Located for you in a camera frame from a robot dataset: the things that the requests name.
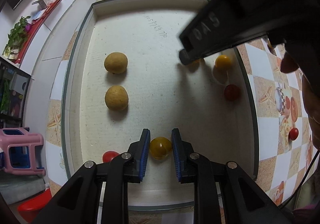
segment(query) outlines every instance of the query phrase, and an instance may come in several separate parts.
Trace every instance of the potted plant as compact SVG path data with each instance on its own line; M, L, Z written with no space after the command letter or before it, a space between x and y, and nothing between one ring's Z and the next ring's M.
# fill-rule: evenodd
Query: potted plant
M31 29L31 24L27 21L29 18L31 17L21 17L14 25L14 28L10 30L10 34L8 34L8 43L3 51L3 56L6 58L14 60L17 59L22 45L28 38L27 32Z

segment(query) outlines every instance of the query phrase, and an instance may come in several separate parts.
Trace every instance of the yellow cherry tomato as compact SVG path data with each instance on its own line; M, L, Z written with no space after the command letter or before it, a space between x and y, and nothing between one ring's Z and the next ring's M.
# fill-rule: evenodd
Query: yellow cherry tomato
M228 70L232 66L231 59L226 55L220 55L217 57L215 66L219 70Z
M150 153L153 158L162 160L172 150L171 142L165 137L156 137L150 142Z

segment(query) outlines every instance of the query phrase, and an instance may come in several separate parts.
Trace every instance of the green leaves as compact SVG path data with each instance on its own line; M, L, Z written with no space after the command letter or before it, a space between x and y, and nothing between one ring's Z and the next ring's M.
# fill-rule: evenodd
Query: green leaves
M6 48L21 48L22 44L27 40L27 33L25 32L25 27L28 23L27 19L31 16L21 17L20 20L14 25L14 28L10 30L8 34L8 43Z

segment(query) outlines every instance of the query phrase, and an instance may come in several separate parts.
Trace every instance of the red cherry tomato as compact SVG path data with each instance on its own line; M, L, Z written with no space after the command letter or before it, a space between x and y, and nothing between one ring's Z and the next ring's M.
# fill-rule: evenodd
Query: red cherry tomato
M224 97L229 101L235 101L240 97L240 89L236 85L227 85L224 89Z
M102 156L102 161L104 162L104 163L108 163L108 162L111 162L111 160L113 159L113 158L115 158L116 156L118 156L119 154L117 153L117 152L115 152L115 151L107 151L107 152L105 152L104 154L103 154L103 156Z
M298 138L299 135L299 130L297 128L292 128L289 132L289 139L294 141L295 139Z

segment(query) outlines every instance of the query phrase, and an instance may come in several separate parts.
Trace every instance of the white tray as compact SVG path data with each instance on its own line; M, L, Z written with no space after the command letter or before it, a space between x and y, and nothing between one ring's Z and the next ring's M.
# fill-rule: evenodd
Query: white tray
M143 128L150 129L151 139L170 139L171 130L179 128L182 139L196 152L219 163L234 160L254 177L258 137L252 122L256 118L252 119L252 93L240 56L233 49L225 51L234 62L229 81L242 90L237 102L224 99L225 85L212 76L220 53L205 58L196 70L179 62L178 35L207 1L104 0L92 5L73 47L63 91L62 139L68 175L88 160L101 163L108 150L127 151ZM111 52L127 55L126 73L106 72L104 59ZM125 111L106 107L105 92L112 85L127 90ZM149 156L143 182L129 184L128 201L135 209L191 204L193 184L177 182L172 154L162 162Z

